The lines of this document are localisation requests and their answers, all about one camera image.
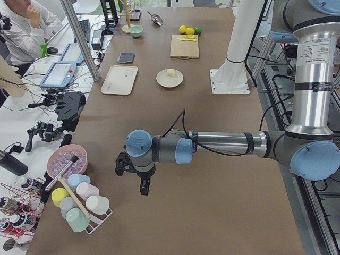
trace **keyboard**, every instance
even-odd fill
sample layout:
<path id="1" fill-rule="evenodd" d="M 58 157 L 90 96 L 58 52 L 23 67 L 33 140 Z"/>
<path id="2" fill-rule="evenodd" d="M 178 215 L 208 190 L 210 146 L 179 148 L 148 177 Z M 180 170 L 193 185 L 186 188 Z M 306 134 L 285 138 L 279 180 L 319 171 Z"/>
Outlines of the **keyboard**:
<path id="1" fill-rule="evenodd" d="M 89 43 L 90 42 L 90 31 L 91 31 L 91 25 L 90 25 L 90 20 L 81 20 L 79 21 L 79 25 L 81 27 L 81 30 L 84 33 L 86 42 Z"/>

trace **yellow lemon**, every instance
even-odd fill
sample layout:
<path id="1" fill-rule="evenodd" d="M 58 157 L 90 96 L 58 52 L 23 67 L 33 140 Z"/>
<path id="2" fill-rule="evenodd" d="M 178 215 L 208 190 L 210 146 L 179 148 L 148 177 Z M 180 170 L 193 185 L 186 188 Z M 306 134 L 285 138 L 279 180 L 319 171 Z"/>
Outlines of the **yellow lemon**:
<path id="1" fill-rule="evenodd" d="M 179 30 L 178 30 L 180 33 L 185 33 L 186 31 L 186 26 L 182 25 L 180 26 Z"/>
<path id="2" fill-rule="evenodd" d="M 194 28 L 187 28 L 187 29 L 185 30 L 185 33 L 186 33 L 187 35 L 193 35 L 193 34 L 195 33 L 195 30 L 194 30 Z"/>

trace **bowl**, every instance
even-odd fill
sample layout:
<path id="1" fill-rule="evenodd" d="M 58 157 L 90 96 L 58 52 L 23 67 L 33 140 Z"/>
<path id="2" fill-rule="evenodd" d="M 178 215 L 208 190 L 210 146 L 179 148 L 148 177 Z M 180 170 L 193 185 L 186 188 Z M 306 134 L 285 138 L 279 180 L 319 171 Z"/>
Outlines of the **bowl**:
<path id="1" fill-rule="evenodd" d="M 143 34 L 144 28 L 141 25 L 134 25 L 130 27 L 129 32 L 132 37 L 137 38 Z"/>
<path id="2" fill-rule="evenodd" d="M 79 159 L 64 173 L 63 177 L 67 179 L 71 174 L 84 173 L 88 164 L 85 149 L 78 144 L 68 144 L 60 147 L 50 156 L 47 162 L 47 174 L 54 178 L 70 161 L 72 155 L 76 155 Z"/>

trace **black mouse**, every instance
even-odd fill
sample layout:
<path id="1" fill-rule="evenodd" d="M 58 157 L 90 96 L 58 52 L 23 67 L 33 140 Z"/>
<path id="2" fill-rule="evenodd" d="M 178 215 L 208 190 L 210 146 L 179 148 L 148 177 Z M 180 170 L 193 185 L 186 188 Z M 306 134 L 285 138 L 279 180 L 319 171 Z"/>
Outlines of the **black mouse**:
<path id="1" fill-rule="evenodd" d="M 58 49 L 54 48 L 54 47 L 49 47 L 49 48 L 47 48 L 47 53 L 48 54 L 56 54 L 56 53 L 58 53 Z"/>

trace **black cylinder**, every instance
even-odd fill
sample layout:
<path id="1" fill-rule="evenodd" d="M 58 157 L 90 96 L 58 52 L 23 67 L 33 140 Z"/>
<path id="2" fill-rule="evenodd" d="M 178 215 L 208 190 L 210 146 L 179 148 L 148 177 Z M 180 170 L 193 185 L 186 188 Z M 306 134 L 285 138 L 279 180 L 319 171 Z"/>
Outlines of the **black cylinder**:
<path id="1" fill-rule="evenodd" d="M 0 157 L 0 166 L 2 166 L 4 169 L 18 176 L 23 175 L 27 172 L 27 165 L 14 158 L 8 152 L 2 152 L 0 156 L 2 156 Z"/>

